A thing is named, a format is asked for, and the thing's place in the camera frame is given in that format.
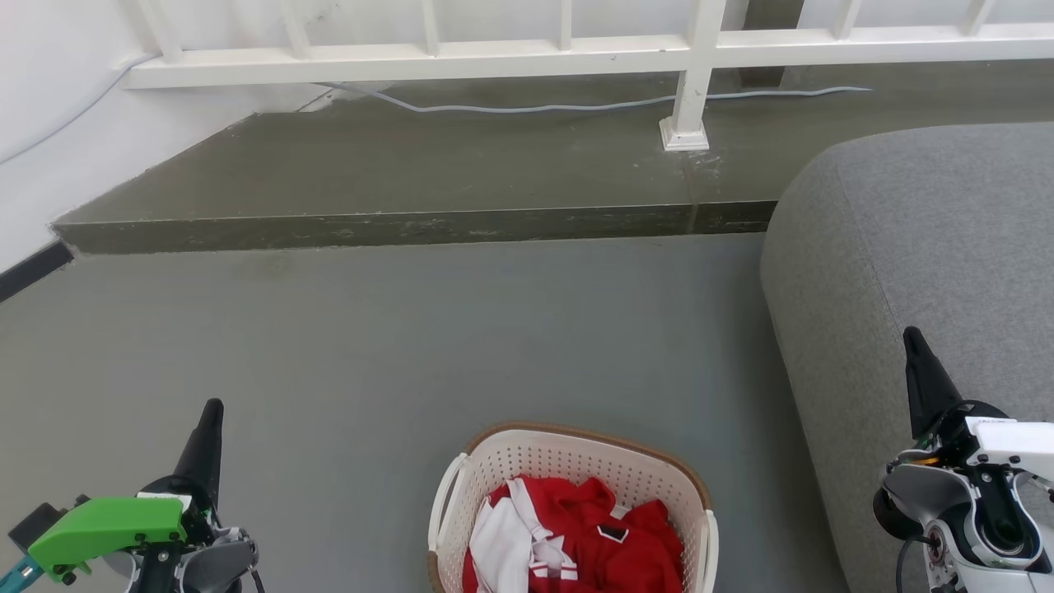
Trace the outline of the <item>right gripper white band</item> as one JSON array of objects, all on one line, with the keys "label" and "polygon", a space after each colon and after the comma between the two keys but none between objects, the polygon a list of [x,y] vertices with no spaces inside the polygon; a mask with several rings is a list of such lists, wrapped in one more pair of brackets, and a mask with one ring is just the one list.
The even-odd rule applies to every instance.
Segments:
[{"label": "right gripper white band", "polygon": [[902,334],[906,349],[912,463],[964,470],[993,466],[1039,485],[1053,478],[1053,424],[1020,422],[994,406],[965,400],[918,327]]}]

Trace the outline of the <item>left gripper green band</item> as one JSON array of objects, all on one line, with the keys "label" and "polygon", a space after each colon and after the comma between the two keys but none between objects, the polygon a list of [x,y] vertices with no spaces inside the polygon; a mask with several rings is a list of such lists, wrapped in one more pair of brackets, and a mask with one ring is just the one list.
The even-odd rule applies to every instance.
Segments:
[{"label": "left gripper green band", "polygon": [[177,584],[180,564],[216,541],[225,406],[206,402],[173,470],[131,497],[43,503],[24,519],[24,567],[72,584],[89,562],[128,555],[131,584]]}]

